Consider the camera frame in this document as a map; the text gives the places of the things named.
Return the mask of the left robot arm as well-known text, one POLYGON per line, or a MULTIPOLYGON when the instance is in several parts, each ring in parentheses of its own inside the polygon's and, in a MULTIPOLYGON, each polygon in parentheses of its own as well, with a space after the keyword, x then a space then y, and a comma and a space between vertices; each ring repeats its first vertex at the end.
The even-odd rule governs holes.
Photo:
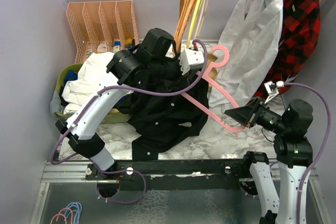
POLYGON ((56 123, 61 133, 58 143, 67 138, 74 153, 91 160, 102 178, 112 178, 116 172, 116 160, 96 133, 108 112, 129 91, 164 98, 188 92, 196 86, 200 77, 184 88, 170 92, 141 89, 139 85, 151 78, 177 83, 191 70, 204 71, 206 59, 206 49, 185 48, 179 52, 177 40, 170 33, 160 28, 150 29, 141 43, 116 52, 106 66, 100 87, 70 118, 56 123))

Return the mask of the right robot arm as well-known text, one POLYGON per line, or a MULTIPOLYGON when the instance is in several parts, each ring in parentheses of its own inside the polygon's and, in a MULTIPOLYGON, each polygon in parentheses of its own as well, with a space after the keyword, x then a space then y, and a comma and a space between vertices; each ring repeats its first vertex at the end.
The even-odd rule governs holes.
POLYGON ((255 125, 272 131, 274 150, 280 172, 280 190, 271 177, 265 153, 248 151, 241 171, 252 177, 260 205, 260 223, 306 223, 307 185, 313 150, 305 134, 313 121, 313 108, 304 100, 292 100, 282 115, 271 111, 261 99, 225 111, 243 126, 255 125))

